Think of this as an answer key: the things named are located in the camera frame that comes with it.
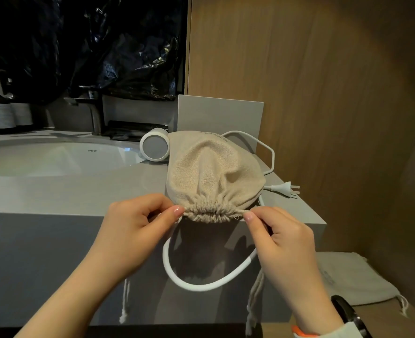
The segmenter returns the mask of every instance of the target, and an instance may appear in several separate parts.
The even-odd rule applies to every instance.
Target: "sink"
[[[0,141],[0,176],[50,177],[121,169],[144,161],[136,146],[81,137]]]

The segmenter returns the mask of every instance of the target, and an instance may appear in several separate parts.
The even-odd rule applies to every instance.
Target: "fingernail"
[[[185,208],[181,205],[177,205],[174,209],[173,209],[173,213],[175,214],[175,216],[177,218],[181,217],[182,214],[184,213]]]
[[[244,212],[244,220],[245,222],[249,223],[250,221],[252,221],[254,218],[254,213],[251,211],[245,211]]]

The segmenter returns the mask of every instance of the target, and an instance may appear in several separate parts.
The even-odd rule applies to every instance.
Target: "wristwatch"
[[[337,313],[339,313],[339,316],[342,318],[345,324],[352,321],[356,325],[362,337],[372,338],[372,335],[367,330],[367,327],[362,319],[357,315],[353,307],[351,307],[344,298],[339,295],[333,295],[331,297],[331,302],[333,303]]]

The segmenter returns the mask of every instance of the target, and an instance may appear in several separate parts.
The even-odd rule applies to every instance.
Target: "faucet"
[[[92,116],[92,135],[101,135],[104,132],[104,112],[103,98],[92,86],[80,85],[79,88],[86,89],[87,95],[75,97],[64,97],[68,104],[79,106],[80,104],[88,105]]]

